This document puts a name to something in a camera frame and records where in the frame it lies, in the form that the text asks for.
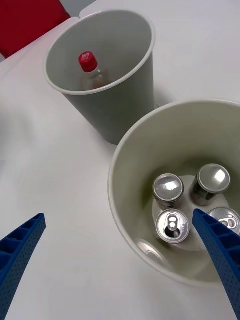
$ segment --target plastic bottle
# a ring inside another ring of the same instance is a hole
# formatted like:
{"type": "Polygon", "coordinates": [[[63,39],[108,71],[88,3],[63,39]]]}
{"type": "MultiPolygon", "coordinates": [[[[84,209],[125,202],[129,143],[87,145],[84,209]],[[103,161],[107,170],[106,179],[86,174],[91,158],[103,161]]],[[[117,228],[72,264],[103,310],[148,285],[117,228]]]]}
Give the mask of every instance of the plastic bottle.
{"type": "Polygon", "coordinates": [[[86,51],[82,53],[78,60],[84,72],[84,76],[81,79],[82,90],[93,90],[109,85],[107,72],[99,67],[92,52],[86,51]]]}

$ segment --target gray bin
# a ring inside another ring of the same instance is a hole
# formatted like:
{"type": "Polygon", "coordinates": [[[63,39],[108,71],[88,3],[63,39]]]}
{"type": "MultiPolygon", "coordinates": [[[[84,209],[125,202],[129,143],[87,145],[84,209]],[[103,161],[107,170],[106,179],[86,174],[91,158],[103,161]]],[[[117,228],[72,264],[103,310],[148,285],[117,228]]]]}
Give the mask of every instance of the gray bin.
{"type": "Polygon", "coordinates": [[[44,74],[87,121],[117,145],[140,118],[154,109],[155,32],[145,17],[131,11],[103,11],[65,31],[48,50],[44,74]],[[82,91],[79,56],[91,51],[109,73],[111,84],[82,91]]]}

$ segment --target soda can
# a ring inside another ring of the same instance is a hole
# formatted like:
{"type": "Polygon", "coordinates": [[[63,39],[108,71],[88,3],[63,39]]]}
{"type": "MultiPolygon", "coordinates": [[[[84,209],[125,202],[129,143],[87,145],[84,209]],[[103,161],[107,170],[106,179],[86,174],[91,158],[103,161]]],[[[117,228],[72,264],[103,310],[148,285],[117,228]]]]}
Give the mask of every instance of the soda can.
{"type": "Polygon", "coordinates": [[[190,232],[188,218],[179,210],[167,209],[158,216],[156,223],[158,236],[169,244],[179,244],[183,242],[190,232]]]}
{"type": "Polygon", "coordinates": [[[220,206],[209,210],[207,214],[240,235],[240,216],[233,209],[220,206]]]}
{"type": "Polygon", "coordinates": [[[192,186],[190,197],[198,206],[208,206],[214,197],[223,194],[230,186],[228,171],[219,164],[207,164],[200,168],[192,186]]]}
{"type": "Polygon", "coordinates": [[[176,208],[184,194],[184,184],[177,175],[165,173],[154,181],[152,190],[160,206],[176,208]]]}

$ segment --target bucket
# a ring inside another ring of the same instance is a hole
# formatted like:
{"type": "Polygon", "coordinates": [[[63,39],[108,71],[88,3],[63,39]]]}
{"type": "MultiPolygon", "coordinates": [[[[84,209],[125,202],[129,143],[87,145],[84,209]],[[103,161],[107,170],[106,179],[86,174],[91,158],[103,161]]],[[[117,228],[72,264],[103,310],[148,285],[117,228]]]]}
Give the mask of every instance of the bucket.
{"type": "Polygon", "coordinates": [[[53,43],[44,75],[108,142],[117,145],[133,124],[154,110],[154,43],[152,23],[138,13],[92,14],[53,43]],[[79,56],[86,51],[108,71],[109,85],[82,91],[79,56]]]}
{"type": "Polygon", "coordinates": [[[173,249],[156,239],[152,186],[161,174],[194,177],[201,166],[212,163],[228,170],[231,186],[224,197],[229,207],[240,213],[240,105],[237,103],[193,100],[152,111],[123,137],[109,171],[109,203],[126,242],[155,270],[191,286],[219,285],[220,279],[207,250],[173,249]],[[139,246],[139,239],[144,243],[144,250],[139,246]]]}

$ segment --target can lid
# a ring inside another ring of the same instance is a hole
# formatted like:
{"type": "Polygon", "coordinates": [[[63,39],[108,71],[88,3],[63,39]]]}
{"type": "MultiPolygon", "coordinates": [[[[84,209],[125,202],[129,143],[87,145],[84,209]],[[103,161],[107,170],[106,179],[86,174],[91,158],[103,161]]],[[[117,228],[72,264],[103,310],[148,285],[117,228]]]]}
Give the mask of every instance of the can lid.
{"type": "Polygon", "coordinates": [[[240,216],[233,209],[220,206],[209,210],[207,214],[221,222],[237,235],[240,234],[240,216]]]}
{"type": "Polygon", "coordinates": [[[170,244],[179,244],[189,235],[189,220],[181,211],[167,209],[158,216],[156,231],[162,240],[170,244]]]}
{"type": "Polygon", "coordinates": [[[90,51],[86,51],[80,55],[78,61],[84,72],[92,72],[98,67],[98,62],[94,57],[94,54],[90,51]]]}
{"type": "Polygon", "coordinates": [[[183,195],[184,184],[177,175],[165,173],[154,181],[152,189],[157,199],[171,203],[183,195]]]}
{"type": "Polygon", "coordinates": [[[228,171],[219,164],[206,164],[197,173],[200,186],[212,194],[225,192],[230,186],[231,178],[228,171]]]}

